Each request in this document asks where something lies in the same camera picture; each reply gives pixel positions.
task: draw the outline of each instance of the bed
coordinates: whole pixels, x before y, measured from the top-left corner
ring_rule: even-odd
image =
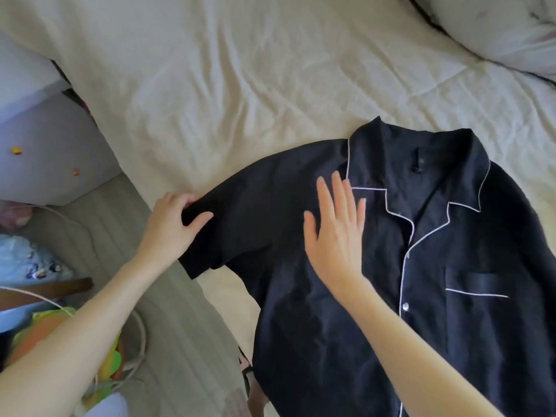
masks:
[[[405,0],[0,0],[0,25],[61,67],[150,207],[380,115],[472,128],[556,251],[556,88],[479,59]],[[251,356],[259,310],[241,280],[198,282]]]

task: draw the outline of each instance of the shirt collar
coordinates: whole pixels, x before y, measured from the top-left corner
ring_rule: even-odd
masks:
[[[446,158],[453,167],[438,192],[452,204],[480,211],[479,193],[490,168],[490,160],[480,140],[470,129],[427,132],[384,123],[377,117],[358,128],[348,140],[347,177],[352,187],[395,192],[399,174],[394,168],[414,152],[414,166],[419,160],[426,167],[427,157]]]

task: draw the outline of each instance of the shirt pocket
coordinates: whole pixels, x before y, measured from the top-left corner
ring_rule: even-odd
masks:
[[[512,301],[512,277],[445,269],[448,360],[486,394],[504,368],[520,321]]]

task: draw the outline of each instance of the mattress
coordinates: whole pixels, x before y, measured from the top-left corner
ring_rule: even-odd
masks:
[[[380,115],[473,129],[556,251],[556,89],[480,60],[404,0],[0,0],[0,25],[60,65],[151,207]],[[251,355],[259,309],[241,280],[198,281]]]

